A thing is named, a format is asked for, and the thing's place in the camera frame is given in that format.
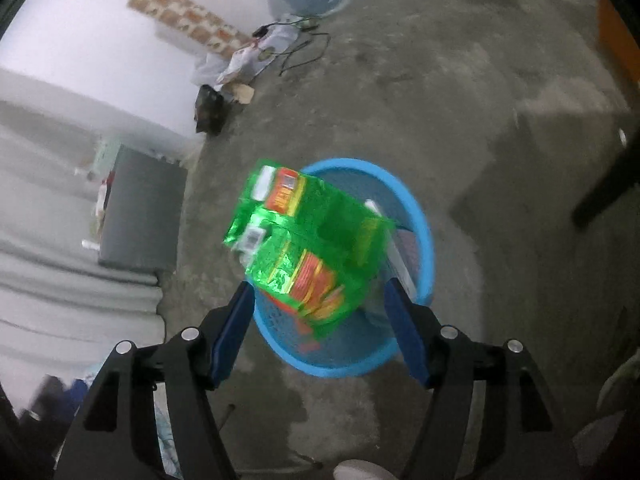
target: snack bag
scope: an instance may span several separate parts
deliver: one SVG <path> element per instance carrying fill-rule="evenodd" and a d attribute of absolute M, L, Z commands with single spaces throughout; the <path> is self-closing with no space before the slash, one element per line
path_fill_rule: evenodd
<path fill-rule="evenodd" d="M 366 297 L 392 228 L 321 179 L 263 161 L 224 241 L 241 251 L 253 284 L 321 338 Z"/>

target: concrete floor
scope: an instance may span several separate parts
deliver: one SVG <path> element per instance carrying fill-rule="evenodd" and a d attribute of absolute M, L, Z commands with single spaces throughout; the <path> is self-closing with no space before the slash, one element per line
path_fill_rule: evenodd
<path fill-rule="evenodd" d="M 569 221 L 636 106 L 596 46 L 595 3 L 354 0 L 326 20 L 324 58 L 282 77 L 272 66 L 207 142 L 160 309 L 168 335 L 225 304 L 242 279 L 222 237 L 258 158 L 292 168 L 362 158 L 403 180 L 428 216 L 440 320 L 477 340 L 524 341 L 578 430 L 640 327 L 638 193 L 583 234 Z M 313 378 L 255 326 L 212 399 L 217 415 L 238 406 L 222 432 L 237 468 L 282 465 L 293 449 L 327 464 L 309 478 L 330 478 L 344 458 L 398 474 L 428 404 L 401 360 Z"/>

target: curtain fold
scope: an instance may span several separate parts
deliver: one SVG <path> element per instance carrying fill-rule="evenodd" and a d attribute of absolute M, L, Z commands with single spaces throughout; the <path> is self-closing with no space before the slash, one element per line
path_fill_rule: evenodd
<path fill-rule="evenodd" d="M 94 142 L 0 102 L 0 381 L 17 411 L 47 374 L 71 381 L 122 339 L 164 339 L 156 277 L 101 267 L 81 246 L 97 186 L 74 168 Z"/>

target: blue basket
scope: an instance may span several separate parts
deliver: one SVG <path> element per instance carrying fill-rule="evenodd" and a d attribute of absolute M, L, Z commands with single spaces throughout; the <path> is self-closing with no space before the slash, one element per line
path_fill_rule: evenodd
<path fill-rule="evenodd" d="M 430 303 L 433 242 L 424 214 L 404 184 L 375 164 L 355 158 L 323 160 L 302 169 L 302 173 L 322 178 L 361 202 L 374 200 L 386 216 L 415 235 L 418 265 L 410 271 L 416 284 L 416 302 Z M 256 290 L 254 319 L 273 351 L 309 375 L 362 375 L 383 365 L 398 352 L 398 343 L 388 329 L 371 324 L 360 310 L 322 339 L 318 350 L 306 352 L 300 350 L 303 341 L 294 317 L 271 303 L 259 290 Z"/>

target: person's foot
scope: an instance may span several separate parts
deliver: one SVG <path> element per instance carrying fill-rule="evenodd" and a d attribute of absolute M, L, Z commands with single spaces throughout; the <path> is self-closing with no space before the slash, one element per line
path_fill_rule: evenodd
<path fill-rule="evenodd" d="M 335 480 L 398 480 L 386 469 L 364 460 L 345 460 L 334 469 Z"/>

